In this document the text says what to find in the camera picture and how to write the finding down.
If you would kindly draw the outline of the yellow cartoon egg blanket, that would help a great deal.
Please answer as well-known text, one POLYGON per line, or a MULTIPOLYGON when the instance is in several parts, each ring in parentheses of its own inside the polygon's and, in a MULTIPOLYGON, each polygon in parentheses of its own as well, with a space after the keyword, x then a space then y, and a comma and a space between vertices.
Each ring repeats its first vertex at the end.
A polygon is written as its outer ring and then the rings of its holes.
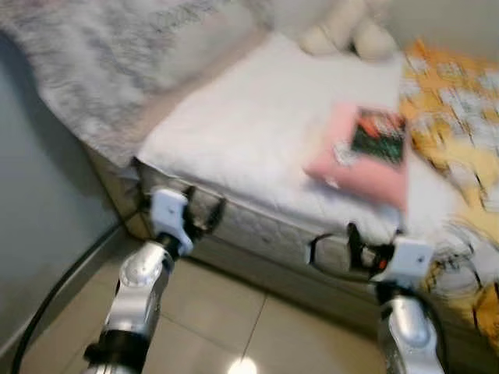
POLYGON ((499 348, 499 68, 417 41, 405 53, 400 110, 414 150, 462 196, 432 235, 425 288, 499 348))

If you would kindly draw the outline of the dark glossy magazine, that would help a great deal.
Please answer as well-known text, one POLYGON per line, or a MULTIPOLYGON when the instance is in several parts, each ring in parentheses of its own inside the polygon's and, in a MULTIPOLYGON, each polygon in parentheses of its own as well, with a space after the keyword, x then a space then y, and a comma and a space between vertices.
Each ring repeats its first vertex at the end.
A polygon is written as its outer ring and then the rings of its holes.
POLYGON ((408 134, 406 120, 401 115, 388 111, 359 109, 356 130, 349 149, 353 153, 399 167, 404 160, 404 146, 408 134))

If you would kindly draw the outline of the grey swirl patterned bedspread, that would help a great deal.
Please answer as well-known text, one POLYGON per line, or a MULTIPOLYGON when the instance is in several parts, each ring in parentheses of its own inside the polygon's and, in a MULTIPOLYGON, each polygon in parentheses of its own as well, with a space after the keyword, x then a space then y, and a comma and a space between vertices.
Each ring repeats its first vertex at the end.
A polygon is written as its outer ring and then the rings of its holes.
POLYGON ((0 0, 47 107, 125 167, 170 97, 270 27, 272 0, 0 0))

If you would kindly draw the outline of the white quilted mattress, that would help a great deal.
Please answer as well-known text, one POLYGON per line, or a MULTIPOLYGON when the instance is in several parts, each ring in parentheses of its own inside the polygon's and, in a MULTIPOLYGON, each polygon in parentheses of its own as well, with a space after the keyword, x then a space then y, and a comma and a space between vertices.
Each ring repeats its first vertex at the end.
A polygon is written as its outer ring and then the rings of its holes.
POLYGON ((382 63, 346 56, 315 58, 292 40, 272 34, 185 97, 150 132, 136 159, 166 165, 181 154, 206 161, 211 152, 223 150, 274 152, 298 147, 310 152, 309 161, 318 151, 335 103, 395 109, 406 64, 403 54, 382 63))

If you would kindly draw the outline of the beige plush toy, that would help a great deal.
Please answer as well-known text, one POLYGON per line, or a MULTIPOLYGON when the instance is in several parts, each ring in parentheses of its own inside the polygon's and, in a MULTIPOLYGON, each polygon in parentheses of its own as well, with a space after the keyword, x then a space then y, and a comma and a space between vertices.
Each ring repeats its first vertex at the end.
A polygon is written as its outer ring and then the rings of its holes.
POLYGON ((395 0, 335 0, 334 7, 297 39, 303 52, 328 56, 352 52, 359 59, 378 63, 399 51, 388 31, 395 0))

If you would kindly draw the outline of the pink pillow with cartoon print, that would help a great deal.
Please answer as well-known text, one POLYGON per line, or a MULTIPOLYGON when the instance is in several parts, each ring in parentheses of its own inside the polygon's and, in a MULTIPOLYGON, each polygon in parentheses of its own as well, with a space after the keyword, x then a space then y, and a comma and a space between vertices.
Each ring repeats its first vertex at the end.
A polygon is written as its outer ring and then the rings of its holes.
POLYGON ((304 164, 303 171, 315 181, 323 182, 333 189, 364 197, 370 202, 386 204, 404 213, 409 209, 410 134, 407 135, 404 160, 399 167, 353 153, 349 147, 356 130, 359 109, 400 115, 385 108, 350 102, 335 103, 327 117, 327 129, 318 151, 304 164))

